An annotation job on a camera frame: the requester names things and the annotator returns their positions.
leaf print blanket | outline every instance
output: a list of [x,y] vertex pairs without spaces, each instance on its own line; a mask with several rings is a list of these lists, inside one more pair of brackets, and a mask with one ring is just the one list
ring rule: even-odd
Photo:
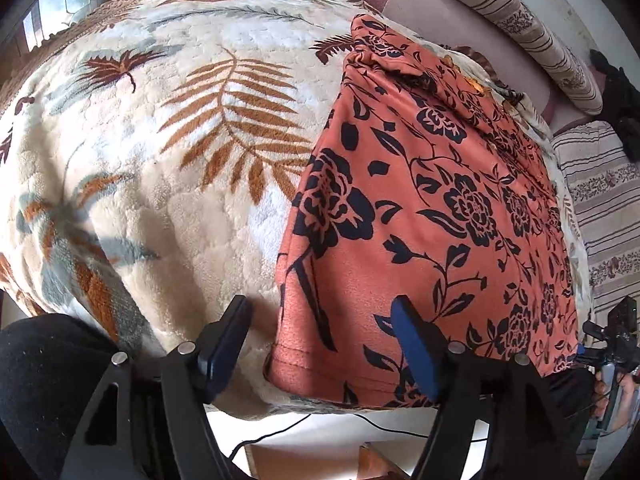
[[577,349],[571,264],[543,150],[450,59],[371,16],[292,202],[268,377],[304,397],[422,406],[390,325],[407,295],[477,354],[543,374]]

silver rivet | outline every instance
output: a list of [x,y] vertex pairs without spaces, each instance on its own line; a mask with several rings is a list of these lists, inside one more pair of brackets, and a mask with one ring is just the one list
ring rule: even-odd
[[466,350],[466,346],[464,346],[460,341],[452,341],[447,346],[447,349],[452,354],[463,354]]
[[531,359],[526,354],[516,354],[513,358],[520,366],[529,366]]
[[188,355],[196,349],[196,343],[193,341],[185,341],[178,345],[178,354]]
[[111,356],[111,362],[116,366],[123,365],[127,362],[127,359],[129,359],[129,356],[126,354],[126,352],[116,352]]

person's hand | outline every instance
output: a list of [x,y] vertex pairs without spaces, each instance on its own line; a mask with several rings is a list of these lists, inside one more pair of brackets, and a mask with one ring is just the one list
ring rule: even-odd
[[[633,397],[633,392],[636,389],[636,384],[634,383],[634,379],[631,374],[623,374],[622,372],[619,372],[618,376],[616,377],[616,381],[619,383],[618,386],[622,388],[622,395],[620,397],[618,415],[613,423],[613,426],[611,427],[611,431],[616,431],[626,423],[628,423],[631,400]],[[602,373],[597,372],[593,398],[595,402],[593,416],[595,416],[596,418],[603,417],[605,411],[607,410],[609,397],[606,395],[608,393],[609,387],[604,382],[602,382]]]

coral garment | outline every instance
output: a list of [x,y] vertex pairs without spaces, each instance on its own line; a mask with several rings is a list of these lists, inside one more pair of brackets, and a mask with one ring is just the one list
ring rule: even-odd
[[423,405],[389,323],[399,294],[477,354],[564,369],[575,305],[539,147],[450,58],[370,16],[351,33],[280,249],[268,379],[331,402]]

gray striped fabric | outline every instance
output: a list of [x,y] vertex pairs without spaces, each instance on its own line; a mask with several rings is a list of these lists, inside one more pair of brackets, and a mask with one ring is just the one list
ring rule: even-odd
[[596,322],[640,296],[640,171],[609,124],[576,126],[552,141],[587,249]]
[[602,96],[591,71],[520,0],[459,0],[516,41],[545,69],[560,89],[590,115],[602,110]]

